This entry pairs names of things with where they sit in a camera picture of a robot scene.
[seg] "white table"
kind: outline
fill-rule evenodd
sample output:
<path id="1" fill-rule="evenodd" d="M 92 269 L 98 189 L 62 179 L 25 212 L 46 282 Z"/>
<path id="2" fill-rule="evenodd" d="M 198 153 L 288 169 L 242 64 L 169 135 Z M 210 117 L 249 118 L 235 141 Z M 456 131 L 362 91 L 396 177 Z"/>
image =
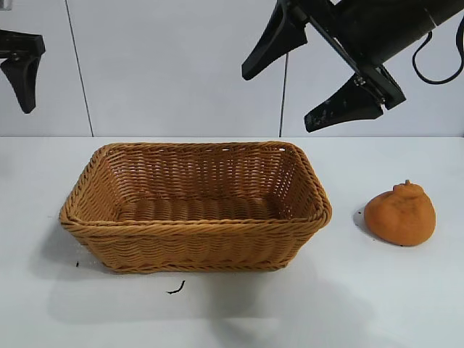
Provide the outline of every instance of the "white table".
<path id="1" fill-rule="evenodd" d="M 241 63 L 274 0 L 68 0 L 96 136 L 278 136 L 284 60 Z"/>
<path id="2" fill-rule="evenodd" d="M 464 139 L 285 138 L 333 220 L 275 273 L 112 275 L 59 227 L 98 147 L 188 140 L 0 138 L 0 347 L 464 347 Z M 438 217 L 415 248 L 373 238 L 357 214 L 407 178 Z"/>
<path id="3" fill-rule="evenodd" d="M 41 34 L 46 47 L 31 114 L 0 72 L 0 136 L 90 136 L 65 1 L 14 0 L 12 11 L 0 12 L 0 28 Z"/>

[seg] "wicker basket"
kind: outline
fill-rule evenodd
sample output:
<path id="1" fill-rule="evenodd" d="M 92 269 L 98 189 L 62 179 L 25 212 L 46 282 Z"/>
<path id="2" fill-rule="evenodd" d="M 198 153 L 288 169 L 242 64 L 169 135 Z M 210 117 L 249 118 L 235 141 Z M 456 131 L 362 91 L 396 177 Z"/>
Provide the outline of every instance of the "wicker basket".
<path id="1" fill-rule="evenodd" d="M 110 144 L 59 218 L 117 272 L 277 270 L 331 206 L 292 144 Z"/>

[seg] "white tabletop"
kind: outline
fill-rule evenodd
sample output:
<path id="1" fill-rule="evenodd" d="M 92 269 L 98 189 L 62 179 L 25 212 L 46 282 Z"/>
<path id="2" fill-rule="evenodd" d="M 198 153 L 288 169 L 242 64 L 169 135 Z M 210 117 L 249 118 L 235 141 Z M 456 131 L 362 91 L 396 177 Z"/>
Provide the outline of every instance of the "white tabletop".
<path id="1" fill-rule="evenodd" d="M 98 147 L 188 140 L 0 138 L 0 347 L 464 347 L 464 139 L 283 139 L 307 153 L 333 219 L 274 273 L 113 275 L 59 227 Z M 438 219 L 414 248 L 357 214 L 405 179 Z"/>

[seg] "basket rim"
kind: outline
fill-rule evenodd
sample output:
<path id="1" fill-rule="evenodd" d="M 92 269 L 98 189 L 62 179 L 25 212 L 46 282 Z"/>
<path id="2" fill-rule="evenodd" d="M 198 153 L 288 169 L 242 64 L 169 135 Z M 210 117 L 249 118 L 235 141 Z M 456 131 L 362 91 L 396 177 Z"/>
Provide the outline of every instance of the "basket rim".
<path id="1" fill-rule="evenodd" d="M 294 151 L 296 161 L 311 175 L 311 184 L 316 188 L 314 198 L 317 201 L 316 211 L 313 215 L 305 218 L 292 219 L 246 219 L 246 220 L 126 220 L 126 221 L 109 221 L 109 220 L 81 220 L 73 214 L 76 204 L 82 199 L 82 191 L 85 190 L 86 184 L 90 182 L 97 171 L 100 161 L 104 159 L 107 153 L 112 149 L 121 149 L 126 147 L 149 146 L 152 148 L 181 148 L 184 146 L 246 146 L 246 147 L 267 147 L 267 146 L 282 146 Z M 74 185 L 72 191 L 67 197 L 59 214 L 59 221 L 63 225 L 74 225 L 82 227 L 99 227 L 99 228 L 123 228 L 123 227 L 141 227 L 149 226 L 181 226 L 181 225 L 268 225 L 268 224 L 293 224 L 293 223 L 316 223 L 320 220 L 331 219 L 332 207 L 328 201 L 326 192 L 324 191 L 318 177 L 315 175 L 306 154 L 298 146 L 285 141 L 250 141 L 250 142 L 217 142 L 217 143 L 149 143 L 149 142 L 126 142 L 126 143 L 111 143 L 98 148 L 92 155 L 90 161 L 80 174 L 78 182 Z"/>

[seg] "black robotic arm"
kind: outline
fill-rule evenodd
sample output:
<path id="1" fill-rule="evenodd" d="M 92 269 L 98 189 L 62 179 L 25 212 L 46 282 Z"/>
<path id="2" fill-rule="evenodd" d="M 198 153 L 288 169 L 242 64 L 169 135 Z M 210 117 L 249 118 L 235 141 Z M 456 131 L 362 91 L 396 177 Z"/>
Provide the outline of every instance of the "black robotic arm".
<path id="1" fill-rule="evenodd" d="M 11 83 L 24 113 L 36 107 L 36 78 L 45 45 L 42 36 L 0 30 L 0 68 Z"/>
<path id="2" fill-rule="evenodd" d="M 331 98 L 304 117 L 308 132 L 351 120 L 373 120 L 406 100 L 383 63 L 464 9 L 464 0 L 277 0 L 258 44 L 242 65 L 250 80 L 277 58 L 307 43 L 310 23 L 354 70 L 354 75 Z M 456 45 L 464 68 L 464 20 Z"/>

